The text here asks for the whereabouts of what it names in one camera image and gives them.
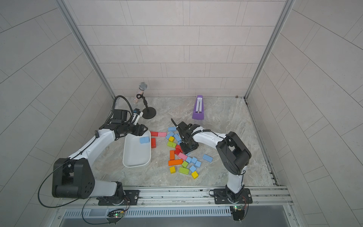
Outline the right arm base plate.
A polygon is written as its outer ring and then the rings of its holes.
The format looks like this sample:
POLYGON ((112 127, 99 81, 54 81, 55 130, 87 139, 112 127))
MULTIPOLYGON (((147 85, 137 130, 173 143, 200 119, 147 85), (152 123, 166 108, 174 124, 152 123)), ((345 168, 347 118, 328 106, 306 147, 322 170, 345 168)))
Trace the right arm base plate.
POLYGON ((248 188, 242 188, 238 193, 233 193, 230 189, 221 188, 213 189, 212 197, 215 200, 215 204, 252 204, 253 200, 251 192, 248 188))

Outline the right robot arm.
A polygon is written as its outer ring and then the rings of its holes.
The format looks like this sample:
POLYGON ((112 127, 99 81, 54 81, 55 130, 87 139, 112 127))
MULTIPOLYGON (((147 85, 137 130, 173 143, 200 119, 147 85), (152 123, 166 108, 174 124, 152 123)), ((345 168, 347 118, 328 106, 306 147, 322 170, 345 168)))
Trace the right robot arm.
POLYGON ((229 172, 226 189, 230 195, 237 197, 243 188, 243 170, 249 164, 251 152, 233 131, 223 134, 205 129, 198 124, 177 124, 171 120, 181 137, 181 150, 188 154, 202 143, 217 150, 224 167, 229 172))

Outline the white plastic tray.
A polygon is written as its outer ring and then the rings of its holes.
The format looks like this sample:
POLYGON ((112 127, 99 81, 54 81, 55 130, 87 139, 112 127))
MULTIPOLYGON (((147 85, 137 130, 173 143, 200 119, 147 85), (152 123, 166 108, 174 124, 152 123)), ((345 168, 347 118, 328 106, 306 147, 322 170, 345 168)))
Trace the white plastic tray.
POLYGON ((128 134, 125 137, 123 165, 127 168, 147 166, 151 162, 151 133, 146 131, 142 136, 128 134), (150 143, 141 144, 141 137, 149 137, 150 143))

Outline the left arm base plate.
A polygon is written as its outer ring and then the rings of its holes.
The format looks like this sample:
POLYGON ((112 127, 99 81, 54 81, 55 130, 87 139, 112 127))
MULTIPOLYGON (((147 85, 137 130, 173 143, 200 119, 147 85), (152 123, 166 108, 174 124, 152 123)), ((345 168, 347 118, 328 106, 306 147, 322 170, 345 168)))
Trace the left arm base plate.
POLYGON ((116 192, 115 196, 97 197, 99 206, 134 206, 137 205, 140 190, 126 190, 116 192))

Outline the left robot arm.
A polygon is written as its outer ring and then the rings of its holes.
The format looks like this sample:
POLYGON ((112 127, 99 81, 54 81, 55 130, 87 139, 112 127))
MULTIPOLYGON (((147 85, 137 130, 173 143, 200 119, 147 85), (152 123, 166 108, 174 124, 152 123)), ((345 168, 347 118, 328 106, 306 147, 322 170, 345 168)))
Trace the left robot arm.
POLYGON ((116 109, 94 137, 68 158, 58 159, 54 164, 52 195, 55 198, 86 199, 100 197, 110 203, 124 201, 125 193, 121 182, 101 181, 94 178, 91 166, 102 151, 117 139, 128 134, 144 135, 148 128, 138 124, 143 116, 139 109, 129 111, 116 109))

